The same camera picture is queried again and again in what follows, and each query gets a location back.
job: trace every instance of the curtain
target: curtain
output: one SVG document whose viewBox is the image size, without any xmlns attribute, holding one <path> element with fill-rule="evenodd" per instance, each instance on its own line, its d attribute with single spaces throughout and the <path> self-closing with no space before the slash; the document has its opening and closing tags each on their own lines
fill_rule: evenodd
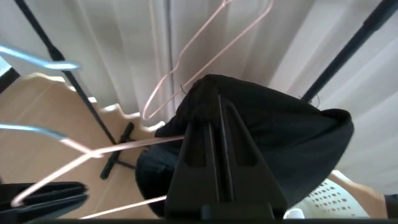
<svg viewBox="0 0 398 224">
<path fill-rule="evenodd" d="M 73 74 L 102 107 L 142 112 L 161 77 L 222 0 L 30 0 L 27 4 L 67 60 Z M 209 25 L 164 83 L 149 112 L 246 28 L 268 0 L 235 0 Z M 373 0 L 275 0 L 270 14 L 203 74 L 255 82 L 300 98 L 380 3 Z M 49 58 L 13 0 L 0 3 L 0 43 Z M 313 99 L 321 110 L 353 115 L 354 137 L 337 169 L 386 193 L 398 187 L 398 14 L 377 31 Z M 21 75 L 44 70 L 10 57 Z M 171 118 L 184 94 L 147 121 Z"/>
</svg>

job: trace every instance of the floor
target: floor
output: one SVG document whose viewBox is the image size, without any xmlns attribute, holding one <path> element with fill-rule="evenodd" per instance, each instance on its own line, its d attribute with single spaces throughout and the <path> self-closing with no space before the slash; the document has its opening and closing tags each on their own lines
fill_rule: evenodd
<svg viewBox="0 0 398 224">
<path fill-rule="evenodd" d="M 119 139 L 129 120 L 118 110 L 99 113 L 114 138 Z M 0 122 L 43 126 L 92 148 L 111 144 L 74 91 L 64 83 L 48 80 L 40 74 L 19 78 L 0 94 Z M 135 164 L 142 150 L 123 151 L 121 159 Z M 79 155 L 46 136 L 0 131 L 0 176 L 5 183 L 36 182 Z M 107 157 L 92 159 L 57 179 L 79 181 L 89 188 L 90 197 L 84 206 L 62 218 L 79 218 L 143 200 L 133 170 L 116 165 L 108 179 L 99 178 L 106 161 Z M 156 216 L 148 206 L 141 206 L 99 218 Z"/>
</svg>

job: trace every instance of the white curtain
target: white curtain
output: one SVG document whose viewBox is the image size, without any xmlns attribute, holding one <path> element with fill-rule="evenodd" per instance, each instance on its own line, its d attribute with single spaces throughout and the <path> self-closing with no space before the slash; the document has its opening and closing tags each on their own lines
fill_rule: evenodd
<svg viewBox="0 0 398 224">
<path fill-rule="evenodd" d="M 299 98 L 380 1 L 275 0 L 271 13 L 203 74 L 255 82 Z M 149 94 L 221 0 L 30 0 L 27 4 L 101 106 L 142 112 Z M 268 0 L 235 0 L 188 49 L 150 107 L 156 109 L 237 36 Z M 354 138 L 338 169 L 383 192 L 396 191 L 398 166 L 398 14 L 376 32 L 319 93 L 313 104 L 346 109 Z M 0 43 L 49 58 L 13 0 L 0 2 Z M 5 57 L 21 75 L 62 76 Z M 179 95 L 148 124 L 167 121 Z"/>
</svg>

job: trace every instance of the black metal pole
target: black metal pole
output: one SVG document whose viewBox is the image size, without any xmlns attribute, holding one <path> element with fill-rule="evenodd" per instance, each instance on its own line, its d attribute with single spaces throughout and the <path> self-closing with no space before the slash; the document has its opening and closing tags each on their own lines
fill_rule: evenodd
<svg viewBox="0 0 398 224">
<path fill-rule="evenodd" d="M 309 102 L 330 81 L 337 71 L 353 54 L 377 31 L 398 9 L 398 0 L 383 0 L 364 21 L 362 27 L 348 41 L 340 53 L 322 72 L 318 79 L 303 95 L 302 100 Z"/>
<path fill-rule="evenodd" d="M 47 50 L 50 54 L 50 57 L 53 61 L 63 61 L 65 60 L 65 57 L 62 55 L 62 53 L 56 48 L 56 46 L 53 45 L 47 34 L 44 32 L 43 28 L 37 21 L 36 17 L 33 15 L 32 11 L 29 9 L 27 6 L 26 2 L 24 0 L 15 0 L 15 3 L 18 5 L 19 9 L 24 13 L 26 19 L 30 22 L 34 30 L 36 31 L 37 35 L 40 37 L 40 39 L 43 41 L 45 46 L 47 47 Z M 62 71 L 65 76 L 68 78 L 70 81 L 70 84 L 75 87 L 76 92 L 80 96 L 81 100 L 83 100 L 84 104 L 87 106 L 91 114 L 94 116 L 94 119 L 97 121 L 97 123 L 101 126 L 102 130 L 105 132 L 109 140 L 112 142 L 112 144 L 117 144 L 114 138 L 112 137 L 112 134 L 109 132 L 108 128 L 105 126 L 104 122 L 98 115 L 98 113 L 95 111 L 93 105 L 90 103 L 88 100 L 85 92 L 77 82 L 76 78 L 73 76 L 72 72 L 69 71 Z"/>
</svg>

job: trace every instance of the perforated basket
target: perforated basket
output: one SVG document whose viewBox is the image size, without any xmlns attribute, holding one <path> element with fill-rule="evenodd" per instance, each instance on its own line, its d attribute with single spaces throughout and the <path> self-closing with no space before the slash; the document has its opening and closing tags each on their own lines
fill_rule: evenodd
<svg viewBox="0 0 398 224">
<path fill-rule="evenodd" d="M 293 208 L 301 209 L 305 218 L 369 218 L 351 194 L 329 179 Z"/>
</svg>

